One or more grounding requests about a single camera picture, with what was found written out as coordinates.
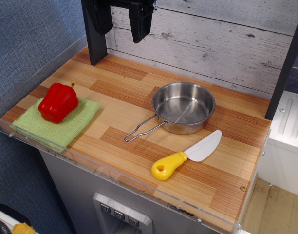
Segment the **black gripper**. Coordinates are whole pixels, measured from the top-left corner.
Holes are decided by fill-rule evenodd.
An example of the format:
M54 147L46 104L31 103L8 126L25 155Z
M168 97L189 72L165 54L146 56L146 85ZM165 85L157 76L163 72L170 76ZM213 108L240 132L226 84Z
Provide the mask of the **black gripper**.
M152 14L157 11L156 0L93 0L93 25L100 35L112 27L111 6L129 9L129 19L134 43L139 43L150 33Z

